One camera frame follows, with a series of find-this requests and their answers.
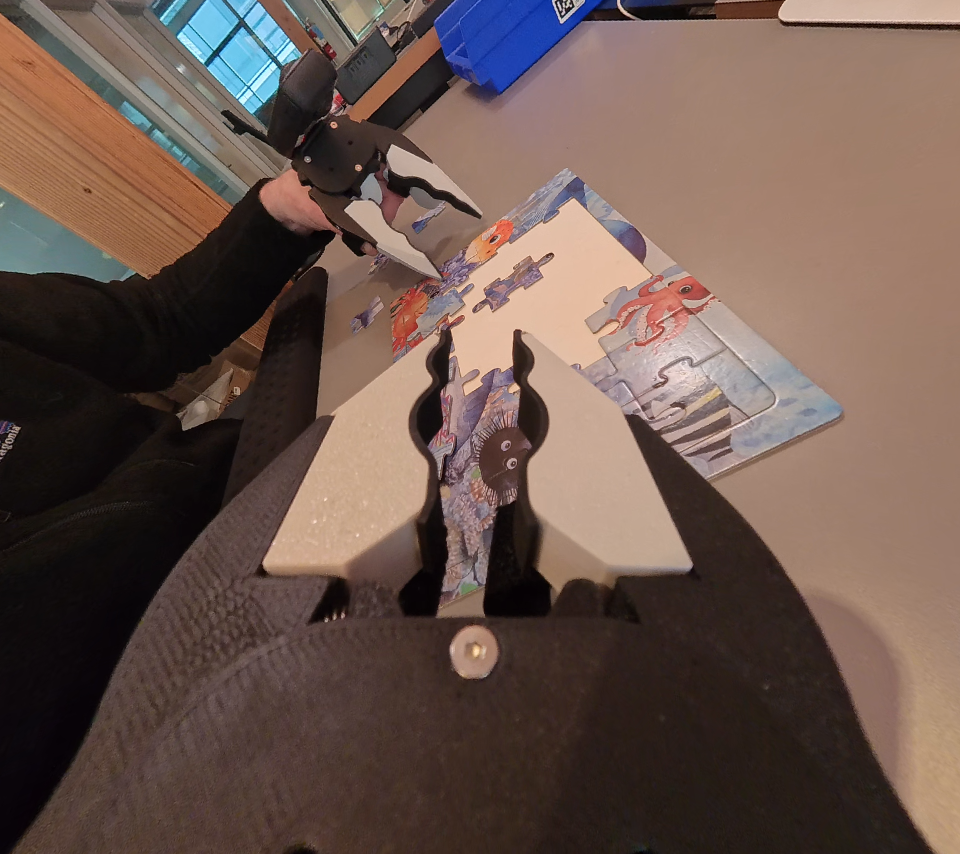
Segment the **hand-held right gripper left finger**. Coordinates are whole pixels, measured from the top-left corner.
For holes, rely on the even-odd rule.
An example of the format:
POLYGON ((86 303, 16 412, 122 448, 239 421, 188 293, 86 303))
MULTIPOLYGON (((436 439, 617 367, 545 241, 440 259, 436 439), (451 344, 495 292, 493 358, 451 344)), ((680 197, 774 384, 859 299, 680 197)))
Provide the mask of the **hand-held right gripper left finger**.
POLYGON ((263 558, 273 576, 316 575, 399 592, 435 616, 448 563, 439 468, 451 333, 431 334, 333 413, 263 558))

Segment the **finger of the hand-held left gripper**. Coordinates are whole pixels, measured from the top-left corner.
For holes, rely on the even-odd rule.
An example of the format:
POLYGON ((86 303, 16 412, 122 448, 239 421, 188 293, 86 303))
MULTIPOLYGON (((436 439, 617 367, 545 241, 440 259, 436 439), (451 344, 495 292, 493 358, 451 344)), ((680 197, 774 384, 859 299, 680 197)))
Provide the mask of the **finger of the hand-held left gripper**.
POLYGON ((345 229, 365 237, 379 253, 386 255, 422 276, 442 281, 442 274, 424 252, 415 248, 408 237, 388 224, 373 200, 352 200, 343 211, 345 229))
POLYGON ((386 181, 402 197, 414 197, 422 208, 447 203, 479 220, 483 214, 474 201, 437 164, 397 143, 387 150, 386 181))

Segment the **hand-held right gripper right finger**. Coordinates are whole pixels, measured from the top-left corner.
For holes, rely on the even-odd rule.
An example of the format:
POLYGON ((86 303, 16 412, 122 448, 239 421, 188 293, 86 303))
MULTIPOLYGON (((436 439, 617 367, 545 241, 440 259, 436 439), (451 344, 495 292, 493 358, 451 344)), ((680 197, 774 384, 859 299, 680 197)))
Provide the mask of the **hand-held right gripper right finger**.
POLYGON ((548 595, 575 581, 685 575, 690 554, 633 431, 642 427, 531 332, 513 333, 519 470, 511 541, 548 595))

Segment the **sea animal jigsaw puzzle tray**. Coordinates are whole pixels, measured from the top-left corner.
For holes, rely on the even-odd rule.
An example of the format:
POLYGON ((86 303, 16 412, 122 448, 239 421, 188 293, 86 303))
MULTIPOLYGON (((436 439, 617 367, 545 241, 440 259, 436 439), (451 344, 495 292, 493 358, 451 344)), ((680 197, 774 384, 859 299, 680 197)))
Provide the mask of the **sea animal jigsaw puzzle tray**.
POLYGON ((397 363, 452 330, 438 464, 448 531, 440 604, 482 603, 495 514, 516 498, 513 331, 535 334, 704 478, 839 420, 842 407, 593 188, 563 170, 390 303, 397 363), (496 311, 484 287, 555 257, 496 311))

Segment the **person's left forearm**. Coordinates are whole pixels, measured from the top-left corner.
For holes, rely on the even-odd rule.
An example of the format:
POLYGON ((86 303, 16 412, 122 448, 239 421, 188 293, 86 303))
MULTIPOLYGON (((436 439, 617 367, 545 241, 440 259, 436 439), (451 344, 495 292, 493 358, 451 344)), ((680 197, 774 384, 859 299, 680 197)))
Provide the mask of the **person's left forearm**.
POLYGON ((251 188, 194 249, 150 278, 3 272, 2 341, 119 392, 157 391, 205 365, 334 238, 289 230, 263 207, 260 190, 251 188))

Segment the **person's left hand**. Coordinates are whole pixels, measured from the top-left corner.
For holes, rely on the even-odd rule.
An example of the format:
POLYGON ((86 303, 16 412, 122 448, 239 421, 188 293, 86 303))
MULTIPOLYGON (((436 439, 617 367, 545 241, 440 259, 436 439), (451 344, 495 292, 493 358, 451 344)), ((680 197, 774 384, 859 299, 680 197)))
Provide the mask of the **person's left hand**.
MULTIPOLYGON (((382 167, 375 175, 375 180, 382 194, 379 207, 383 219, 387 224, 392 224, 404 198, 390 189, 385 174, 386 168, 382 167)), ((258 197, 266 212, 297 236, 316 232, 342 234, 341 229, 330 223, 322 208, 311 198, 308 186, 301 183, 292 168, 265 183, 258 197)))

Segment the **black case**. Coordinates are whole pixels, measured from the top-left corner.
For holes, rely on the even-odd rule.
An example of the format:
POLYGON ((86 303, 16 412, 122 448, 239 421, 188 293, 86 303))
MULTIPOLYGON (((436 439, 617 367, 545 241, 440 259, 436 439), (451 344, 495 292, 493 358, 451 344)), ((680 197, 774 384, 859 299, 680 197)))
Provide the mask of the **black case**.
POLYGON ((354 105, 397 62, 387 39, 374 29, 337 68, 336 90, 347 105, 354 105))

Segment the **black perforated chair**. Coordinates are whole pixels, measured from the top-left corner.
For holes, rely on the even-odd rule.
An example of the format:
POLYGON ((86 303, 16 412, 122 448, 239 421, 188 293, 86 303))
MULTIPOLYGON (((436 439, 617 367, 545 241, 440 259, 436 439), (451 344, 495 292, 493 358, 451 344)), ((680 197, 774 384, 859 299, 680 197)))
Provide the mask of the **black perforated chair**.
POLYGON ((312 267, 278 300, 266 335, 222 505, 316 419, 329 275, 312 267))

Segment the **glass window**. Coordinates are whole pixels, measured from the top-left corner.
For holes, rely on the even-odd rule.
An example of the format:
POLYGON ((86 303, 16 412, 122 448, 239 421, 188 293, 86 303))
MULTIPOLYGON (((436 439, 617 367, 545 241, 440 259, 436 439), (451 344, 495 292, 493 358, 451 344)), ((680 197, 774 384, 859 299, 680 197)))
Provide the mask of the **glass window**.
POLYGON ((301 53, 258 0, 155 0, 152 10, 246 111, 268 124, 282 67, 301 53))

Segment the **white plastic bag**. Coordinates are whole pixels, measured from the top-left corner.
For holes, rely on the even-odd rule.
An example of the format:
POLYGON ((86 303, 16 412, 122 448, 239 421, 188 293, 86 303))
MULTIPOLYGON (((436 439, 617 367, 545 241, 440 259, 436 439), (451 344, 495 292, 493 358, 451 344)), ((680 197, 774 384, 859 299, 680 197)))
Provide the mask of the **white plastic bag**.
POLYGON ((181 428, 189 431, 219 418, 246 392, 253 377, 250 370, 225 363, 216 379, 177 413, 181 428))

